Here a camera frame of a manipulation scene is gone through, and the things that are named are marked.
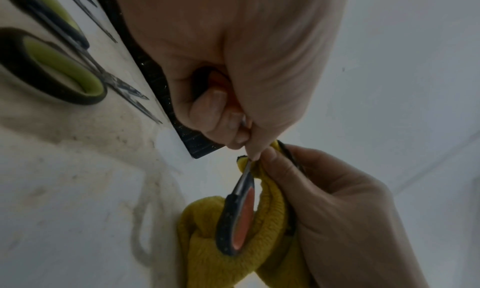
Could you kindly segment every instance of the yellow towel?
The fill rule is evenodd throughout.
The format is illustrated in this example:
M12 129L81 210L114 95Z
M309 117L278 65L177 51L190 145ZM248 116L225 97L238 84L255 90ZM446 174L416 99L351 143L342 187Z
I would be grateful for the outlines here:
M271 146L281 152L278 142ZM247 157L237 160L241 171L246 163ZM177 231L188 288L231 288L254 271L269 287L309 287L311 275L300 249L295 215L289 213L280 189L259 162L252 163L251 173L261 179L262 193L245 244L237 256L222 254L215 244L224 198L203 198L183 211Z

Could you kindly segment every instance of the yellow-green scissor handle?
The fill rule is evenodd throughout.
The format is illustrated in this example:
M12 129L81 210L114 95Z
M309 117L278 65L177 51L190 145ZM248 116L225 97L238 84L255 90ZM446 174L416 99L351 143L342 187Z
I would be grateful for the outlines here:
M77 41L84 49L90 44L82 30L58 0L13 0L31 15L43 20L44 17L55 23L62 31Z
M0 29L0 64L30 86L69 103L91 105L107 95L103 81L59 46L14 28Z

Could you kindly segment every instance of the hand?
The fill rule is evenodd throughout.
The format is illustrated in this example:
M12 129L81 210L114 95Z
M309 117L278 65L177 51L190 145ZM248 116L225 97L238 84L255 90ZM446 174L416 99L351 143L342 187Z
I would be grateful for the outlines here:
M272 148L261 162L297 214L320 287L428 287L386 186L324 152L287 148L307 177Z
M245 145L253 160L305 112L346 3L117 1L133 37L161 65L178 120L230 148ZM210 76L213 86L194 101L190 78L203 66L231 84ZM244 115L251 129L241 127Z

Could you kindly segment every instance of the yellow fabric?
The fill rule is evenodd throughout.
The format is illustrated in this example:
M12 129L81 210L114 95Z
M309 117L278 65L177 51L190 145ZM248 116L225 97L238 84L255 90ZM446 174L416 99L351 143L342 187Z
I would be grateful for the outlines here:
M281 152L277 142L271 146ZM246 157L238 159L241 171L246 163ZM222 254L215 244L224 198L203 198L183 211L177 231L188 288L231 288L254 271L269 287L309 287L311 277L297 233L284 235L289 217L284 196L260 163L252 163L251 173L261 179L262 193L245 244L237 256Z

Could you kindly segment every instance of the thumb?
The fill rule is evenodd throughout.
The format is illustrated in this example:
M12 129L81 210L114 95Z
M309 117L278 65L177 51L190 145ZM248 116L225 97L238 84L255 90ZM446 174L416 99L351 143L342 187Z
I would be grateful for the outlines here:
M285 194L288 202L299 212L306 201L329 195L316 187L295 165L272 147L265 149L260 156L261 164Z

